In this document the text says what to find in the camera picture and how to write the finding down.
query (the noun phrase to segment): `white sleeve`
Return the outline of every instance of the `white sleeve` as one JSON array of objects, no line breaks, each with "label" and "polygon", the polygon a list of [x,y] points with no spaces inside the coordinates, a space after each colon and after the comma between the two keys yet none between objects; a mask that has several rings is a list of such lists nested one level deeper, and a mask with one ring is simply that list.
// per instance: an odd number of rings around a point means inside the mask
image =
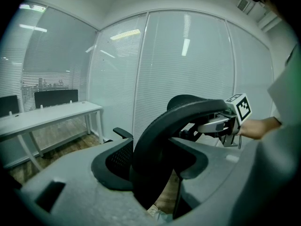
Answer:
[{"label": "white sleeve", "polygon": [[279,121],[282,124],[281,117],[280,117],[280,114],[277,109],[274,110],[273,117],[275,117],[277,119],[277,121]]}]

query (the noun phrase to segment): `desk leg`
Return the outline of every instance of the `desk leg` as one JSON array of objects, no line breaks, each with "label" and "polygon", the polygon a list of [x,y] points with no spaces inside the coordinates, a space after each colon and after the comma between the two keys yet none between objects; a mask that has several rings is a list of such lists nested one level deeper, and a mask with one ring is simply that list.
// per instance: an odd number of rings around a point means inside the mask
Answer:
[{"label": "desk leg", "polygon": [[99,143],[103,143],[103,133],[102,133],[102,126],[100,121],[100,111],[96,112],[96,124],[97,124],[97,130],[98,130],[98,141]]},{"label": "desk leg", "polygon": [[39,146],[38,146],[38,144],[37,144],[37,142],[36,142],[36,139],[34,138],[32,132],[29,132],[29,136],[30,136],[30,138],[32,139],[32,143],[34,144],[34,146],[35,146],[35,148],[37,149],[38,153],[40,154],[41,157],[43,157],[44,154],[43,154],[43,152],[40,150],[40,148],[39,148]]},{"label": "desk leg", "polygon": [[88,135],[91,134],[91,129],[90,129],[90,115],[85,115],[85,120],[86,120],[86,127],[88,131]]},{"label": "desk leg", "polygon": [[37,167],[37,169],[39,171],[42,171],[43,168],[39,165],[39,163],[37,162],[37,160],[34,158],[34,156],[31,154],[30,150],[28,149],[26,143],[24,142],[24,139],[22,137],[22,135],[18,135],[18,139],[19,142],[21,143],[21,146],[23,147],[24,151],[26,152],[26,154],[28,155],[28,157],[30,158],[30,160],[32,161],[32,163]]}]

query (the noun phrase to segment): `black rectangular hole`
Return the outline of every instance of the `black rectangular hole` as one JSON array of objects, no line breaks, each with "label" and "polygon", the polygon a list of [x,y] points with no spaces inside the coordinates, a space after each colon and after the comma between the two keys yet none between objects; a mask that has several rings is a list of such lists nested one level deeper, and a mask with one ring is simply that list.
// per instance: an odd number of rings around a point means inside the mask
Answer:
[{"label": "black rectangular hole", "polygon": [[62,182],[52,181],[38,196],[36,203],[45,211],[50,212],[65,185]]}]

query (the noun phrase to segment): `black desk divider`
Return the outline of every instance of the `black desk divider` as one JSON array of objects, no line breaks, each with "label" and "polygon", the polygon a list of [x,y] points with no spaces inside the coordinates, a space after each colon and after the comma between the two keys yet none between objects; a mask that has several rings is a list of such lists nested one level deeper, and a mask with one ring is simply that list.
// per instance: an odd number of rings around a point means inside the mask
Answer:
[{"label": "black desk divider", "polygon": [[17,96],[6,96],[0,98],[0,117],[19,113],[19,104]]},{"label": "black desk divider", "polygon": [[49,90],[34,93],[34,101],[36,108],[62,105],[72,102],[78,102],[79,91],[77,89],[60,89],[60,90]]}]

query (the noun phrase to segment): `black armrest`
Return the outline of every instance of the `black armrest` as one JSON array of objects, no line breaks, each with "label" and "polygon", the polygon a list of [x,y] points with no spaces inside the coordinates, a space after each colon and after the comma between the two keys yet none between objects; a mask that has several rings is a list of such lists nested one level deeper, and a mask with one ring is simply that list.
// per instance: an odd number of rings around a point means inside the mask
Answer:
[{"label": "black armrest", "polygon": [[133,138],[133,135],[131,133],[128,133],[126,130],[123,130],[119,127],[116,127],[113,129],[113,131],[120,135],[122,137],[122,139],[125,139],[125,138]]}]

